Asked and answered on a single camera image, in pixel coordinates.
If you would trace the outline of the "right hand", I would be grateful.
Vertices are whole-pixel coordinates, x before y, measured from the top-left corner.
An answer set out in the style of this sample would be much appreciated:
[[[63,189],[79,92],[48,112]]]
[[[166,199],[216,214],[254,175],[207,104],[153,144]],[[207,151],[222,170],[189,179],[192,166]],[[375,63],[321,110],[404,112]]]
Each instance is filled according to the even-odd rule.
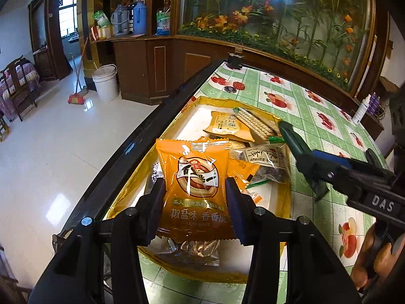
[[[391,273],[401,251],[404,248],[403,233],[397,238],[393,245],[391,243],[385,244],[384,247],[379,250],[373,261],[373,270],[376,275],[373,279],[370,279],[366,269],[366,260],[370,256],[370,250],[373,246],[374,229],[375,223],[367,231],[355,265],[351,271],[350,277],[354,282],[356,290],[361,288],[367,290],[371,286],[381,286]]]

